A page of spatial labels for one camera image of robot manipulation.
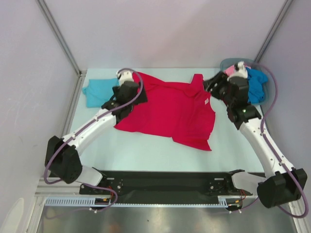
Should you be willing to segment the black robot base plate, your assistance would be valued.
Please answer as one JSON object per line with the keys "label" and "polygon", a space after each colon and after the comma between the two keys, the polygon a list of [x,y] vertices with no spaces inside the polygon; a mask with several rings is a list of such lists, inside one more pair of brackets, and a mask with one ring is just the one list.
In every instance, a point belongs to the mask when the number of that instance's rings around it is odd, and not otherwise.
{"label": "black robot base plate", "polygon": [[91,187],[81,182],[82,195],[124,196],[132,191],[178,192],[198,191],[208,195],[233,195],[237,192],[257,194],[258,184],[265,178],[261,173],[247,173],[238,169],[230,172],[150,172],[100,171],[102,179]]}

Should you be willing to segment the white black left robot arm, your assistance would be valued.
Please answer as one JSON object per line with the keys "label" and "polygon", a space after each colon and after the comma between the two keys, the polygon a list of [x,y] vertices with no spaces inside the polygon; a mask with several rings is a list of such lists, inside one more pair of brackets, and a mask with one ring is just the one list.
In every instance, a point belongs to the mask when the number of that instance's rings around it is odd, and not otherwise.
{"label": "white black left robot arm", "polygon": [[48,141],[44,180],[47,184],[48,172],[67,184],[86,183],[97,194],[107,190],[107,181],[97,169],[82,164],[83,151],[105,130],[114,127],[133,111],[134,106],[147,102],[142,82],[125,81],[113,87],[113,96],[99,111],[79,129],[63,136],[53,136]]}

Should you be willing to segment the red t-shirt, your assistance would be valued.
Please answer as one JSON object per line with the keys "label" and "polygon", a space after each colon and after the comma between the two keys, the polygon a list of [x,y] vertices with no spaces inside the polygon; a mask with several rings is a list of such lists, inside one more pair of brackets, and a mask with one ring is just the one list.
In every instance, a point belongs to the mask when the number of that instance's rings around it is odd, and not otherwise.
{"label": "red t-shirt", "polygon": [[202,74],[194,74],[190,83],[165,82],[141,72],[133,78],[143,80],[148,101],[134,106],[115,129],[168,137],[185,146],[211,150],[208,140],[216,115]]}

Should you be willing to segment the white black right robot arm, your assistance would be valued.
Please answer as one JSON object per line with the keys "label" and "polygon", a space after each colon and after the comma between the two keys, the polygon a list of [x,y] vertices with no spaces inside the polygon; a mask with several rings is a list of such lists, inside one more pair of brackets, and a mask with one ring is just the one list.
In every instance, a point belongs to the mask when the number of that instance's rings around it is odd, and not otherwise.
{"label": "white black right robot arm", "polygon": [[203,85],[214,98],[223,101],[229,120],[247,139],[265,174],[259,177],[245,171],[234,173],[224,182],[225,191],[235,195],[241,189],[245,190],[258,196],[266,208],[306,200],[303,189],[307,174],[302,168],[296,169],[282,154],[266,130],[260,112],[248,103],[248,80],[239,73],[228,77],[219,72]]}

